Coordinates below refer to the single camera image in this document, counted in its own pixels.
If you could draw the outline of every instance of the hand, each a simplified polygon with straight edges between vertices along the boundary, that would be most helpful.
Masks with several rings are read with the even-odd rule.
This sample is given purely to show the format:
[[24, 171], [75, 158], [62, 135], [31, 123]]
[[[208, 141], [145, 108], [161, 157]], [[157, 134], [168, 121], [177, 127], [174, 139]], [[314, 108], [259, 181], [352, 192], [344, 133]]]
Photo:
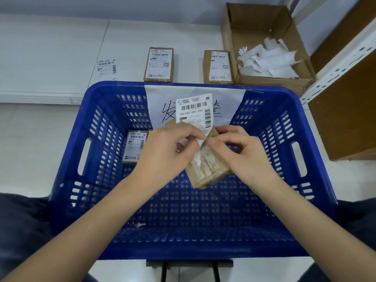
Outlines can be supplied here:
[[[256, 194], [260, 188], [268, 185], [271, 180], [280, 177], [271, 166], [264, 147], [258, 137], [249, 136], [239, 126], [220, 126], [216, 137], [207, 140], [208, 145], [217, 152], [230, 166], [231, 170], [247, 184]], [[225, 144], [238, 146], [238, 153], [233, 152]]]
[[[179, 140], [186, 137], [189, 138], [188, 143], [178, 152]], [[196, 138], [206, 139], [206, 136], [191, 124], [178, 123], [156, 128], [146, 140], [132, 177], [158, 191], [183, 171], [200, 149]]]

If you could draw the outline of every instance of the white tile floor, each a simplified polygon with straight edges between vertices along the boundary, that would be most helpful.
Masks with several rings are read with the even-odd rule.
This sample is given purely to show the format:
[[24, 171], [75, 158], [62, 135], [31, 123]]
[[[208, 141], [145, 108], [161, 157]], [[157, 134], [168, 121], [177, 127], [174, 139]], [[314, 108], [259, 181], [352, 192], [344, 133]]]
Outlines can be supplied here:
[[[50, 193], [78, 106], [0, 104], [0, 192], [26, 196]], [[375, 161], [329, 161], [310, 111], [308, 121], [338, 199], [376, 196]], [[306, 258], [234, 259], [220, 269], [221, 281], [296, 281], [312, 263]], [[90, 273], [100, 281], [159, 281], [161, 269], [144, 260], [97, 261]], [[214, 281], [211, 269], [173, 268], [167, 281]]]

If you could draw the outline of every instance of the tile grout line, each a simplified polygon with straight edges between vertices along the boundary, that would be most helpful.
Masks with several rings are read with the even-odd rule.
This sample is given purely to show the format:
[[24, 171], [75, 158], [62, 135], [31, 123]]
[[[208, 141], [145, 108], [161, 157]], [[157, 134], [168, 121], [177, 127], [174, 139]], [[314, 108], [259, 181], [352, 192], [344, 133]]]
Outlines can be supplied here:
[[[107, 26], [106, 26], [105, 34], [103, 35], [102, 42], [101, 42], [100, 47], [99, 47], [99, 52], [98, 52], [98, 55], [97, 55], [97, 59], [96, 59], [96, 61], [98, 61], [98, 57], [99, 57], [100, 51], [101, 51], [101, 49], [102, 49], [103, 42], [105, 41], [105, 37], [106, 37], [106, 33], [107, 33], [107, 29], [108, 29], [108, 26], [109, 26], [109, 25], [110, 25], [110, 21], [107, 22]], [[90, 80], [89, 80], [88, 88], [87, 88], [87, 89], [89, 89], [90, 82], [91, 82], [91, 79], [92, 79], [93, 74], [94, 74], [94, 69], [95, 69], [95, 64], [94, 64], [94, 67], [93, 67], [93, 71], [91, 72], [91, 76], [90, 76]]]

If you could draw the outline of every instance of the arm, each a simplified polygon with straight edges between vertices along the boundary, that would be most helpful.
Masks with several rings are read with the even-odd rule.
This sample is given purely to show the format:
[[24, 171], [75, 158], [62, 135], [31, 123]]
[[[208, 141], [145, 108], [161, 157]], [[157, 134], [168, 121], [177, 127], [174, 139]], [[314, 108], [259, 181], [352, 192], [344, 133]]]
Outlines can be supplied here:
[[[193, 139], [184, 151], [177, 152], [177, 142], [188, 136]], [[82, 281], [130, 216], [188, 165], [199, 149], [195, 137], [206, 138], [202, 131], [185, 123], [154, 130], [131, 175], [3, 282]]]
[[[331, 281], [374, 281], [376, 252], [345, 231], [274, 171], [257, 137], [241, 127], [222, 126], [208, 144], [275, 213]], [[232, 152], [225, 143], [241, 147]]]

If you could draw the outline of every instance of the basket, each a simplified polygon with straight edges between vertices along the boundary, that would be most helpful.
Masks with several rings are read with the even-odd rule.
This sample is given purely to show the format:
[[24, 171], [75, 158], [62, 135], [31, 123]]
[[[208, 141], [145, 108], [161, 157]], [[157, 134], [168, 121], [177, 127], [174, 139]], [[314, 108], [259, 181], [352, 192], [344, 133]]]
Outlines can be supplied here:
[[[132, 172], [133, 166], [121, 163], [127, 131], [152, 128], [144, 85], [103, 81], [85, 93], [50, 195], [54, 234]], [[258, 136], [280, 177], [335, 219], [333, 189], [302, 105], [292, 91], [268, 86], [162, 85], [245, 89], [231, 124]], [[86, 152], [87, 160], [81, 158]], [[128, 220], [100, 259], [275, 256], [307, 253], [242, 181], [232, 174], [206, 189], [193, 189], [183, 171]]]

